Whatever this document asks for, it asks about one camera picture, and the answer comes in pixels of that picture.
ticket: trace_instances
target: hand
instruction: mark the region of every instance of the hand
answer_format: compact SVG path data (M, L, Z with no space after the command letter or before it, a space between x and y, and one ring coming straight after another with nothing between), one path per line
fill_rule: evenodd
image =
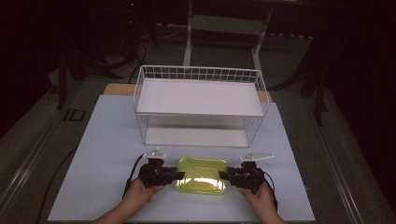
M238 191L247 199L254 214L256 214L263 223L285 223L277 214L272 192L265 183L260 186L256 194L252 194L250 189L238 188Z
M113 209L96 219L95 224L117 224L123 223L126 219L132 217L140 211L147 203L151 201L154 194L161 191L163 186L155 186L146 189L142 180L134 180L126 191L122 201Z

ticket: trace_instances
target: dark background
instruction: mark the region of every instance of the dark background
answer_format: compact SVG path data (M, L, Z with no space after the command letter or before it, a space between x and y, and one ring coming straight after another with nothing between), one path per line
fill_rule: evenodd
M156 17L152 18L156 22L186 23L187 1L156 3ZM201 3L197 10L208 14L236 13L246 18L262 15L259 9L244 10L244 5L236 2L227 7ZM0 2L0 136L51 88L47 74L58 67L64 46L81 49L93 58L117 51L117 36L121 36L122 29L111 24L123 23L124 7L122 1L107 0ZM143 13L146 16L152 11L139 10L147 12ZM326 86L333 91L394 212L395 11L391 1L286 4L276 8L268 30L285 38L315 37L305 62L315 68L328 68ZM73 41L65 45L65 37Z

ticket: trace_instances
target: yellow container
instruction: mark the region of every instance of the yellow container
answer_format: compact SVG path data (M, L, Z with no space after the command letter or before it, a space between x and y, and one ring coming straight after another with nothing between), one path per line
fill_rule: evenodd
M225 190L219 171L227 170L227 162L207 158L186 157L178 163L178 170L185 172L177 181L181 192L200 194L221 194Z

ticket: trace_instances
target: floor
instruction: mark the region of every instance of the floor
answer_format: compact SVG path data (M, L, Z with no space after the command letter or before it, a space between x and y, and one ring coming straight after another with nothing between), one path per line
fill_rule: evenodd
M182 65L184 30L163 29L159 38L155 47L149 37L142 37L138 52L142 57L146 51L145 63ZM199 38L193 43L191 65L253 68L246 46L217 45ZM265 38L260 57L267 87L293 75L309 43L310 39L297 37ZM55 109L57 95L48 93L0 140L1 223L32 223L38 218L36 223L48 223L73 157L69 153L78 146L98 96L108 83L128 82L135 67L133 62L116 71L124 79L102 77L89 69L84 81L69 78L68 101L62 110ZM271 94L306 186L316 217L313 223L396 223L332 93L326 90L329 111L323 113L319 127L312 115L314 100L300 97L301 85ZM85 117L75 121L68 111L84 112Z

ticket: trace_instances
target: gray floor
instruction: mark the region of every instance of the gray floor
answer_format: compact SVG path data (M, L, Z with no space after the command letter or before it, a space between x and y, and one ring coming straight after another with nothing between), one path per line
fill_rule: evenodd
M148 64L182 65L185 46L180 44L178 37L161 41L158 48L144 38L143 44L148 50L145 61ZM260 53L265 84L273 86L291 77L309 43L309 39L266 37ZM253 67L249 48L213 48L202 44L193 46L191 65ZM69 101L60 111L55 109L57 96L46 94L1 139L1 192L7 190L29 153L37 148L41 150L37 163L32 164L35 169L27 172L29 178L12 198L7 213L0 219L2 223L35 222L50 178L62 159L78 146L98 96L107 83L127 82L134 67L135 63L118 71L125 76L123 80L92 74L83 82L69 82ZM301 83L296 83L271 94L280 110L307 188L317 219L314 223L396 223L332 93L326 91L325 103L329 112L323 113L324 126L319 128L312 116L313 100L299 96L300 86ZM87 116L82 122L64 121L67 109L84 110ZM49 130L49 137L45 137L45 130ZM71 158L61 167L50 186L40 223L47 223L46 218L70 161Z

